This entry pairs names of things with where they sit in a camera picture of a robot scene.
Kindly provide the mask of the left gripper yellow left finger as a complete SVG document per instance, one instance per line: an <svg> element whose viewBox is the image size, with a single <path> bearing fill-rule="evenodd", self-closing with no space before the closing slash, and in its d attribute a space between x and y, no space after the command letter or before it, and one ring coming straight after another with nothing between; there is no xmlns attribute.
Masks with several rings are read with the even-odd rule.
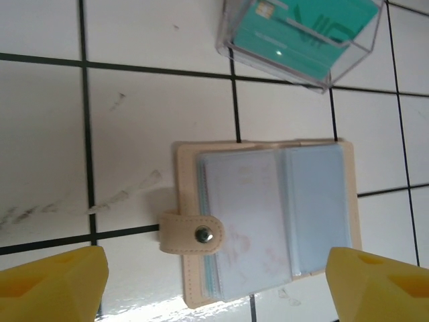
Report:
<svg viewBox="0 0 429 322"><path fill-rule="evenodd" d="M0 271L0 322L95 322L109 276L87 246Z"/></svg>

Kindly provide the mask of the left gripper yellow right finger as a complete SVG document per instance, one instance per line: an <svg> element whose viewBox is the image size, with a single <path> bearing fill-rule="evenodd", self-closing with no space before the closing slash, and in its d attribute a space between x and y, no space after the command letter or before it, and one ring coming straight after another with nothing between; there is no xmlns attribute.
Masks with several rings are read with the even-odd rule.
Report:
<svg viewBox="0 0 429 322"><path fill-rule="evenodd" d="M332 248L326 280L339 322L429 322L429 269Z"/></svg>

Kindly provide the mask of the beige leather card holder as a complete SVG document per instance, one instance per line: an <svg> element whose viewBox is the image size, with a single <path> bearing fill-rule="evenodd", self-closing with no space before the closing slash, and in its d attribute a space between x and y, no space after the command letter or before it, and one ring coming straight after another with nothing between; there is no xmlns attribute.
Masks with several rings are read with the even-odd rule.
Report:
<svg viewBox="0 0 429 322"><path fill-rule="evenodd" d="M179 206L160 216L160 249L182 257L184 301L192 309L222 301L208 293L206 259L220 250L225 236L223 224L202 210L198 159L206 153L247 150L274 150L277 154L291 282L324 272L333 247L361 249L351 143L181 144L176 152Z"/></svg>

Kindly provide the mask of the white card with pink flowers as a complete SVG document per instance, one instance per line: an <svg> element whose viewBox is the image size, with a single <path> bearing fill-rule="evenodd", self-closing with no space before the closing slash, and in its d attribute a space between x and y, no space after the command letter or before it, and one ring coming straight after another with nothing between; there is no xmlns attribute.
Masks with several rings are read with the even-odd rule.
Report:
<svg viewBox="0 0 429 322"><path fill-rule="evenodd" d="M208 293L229 301L291 282L276 152L206 153L198 165L202 210L225 229L206 259Z"/></svg>

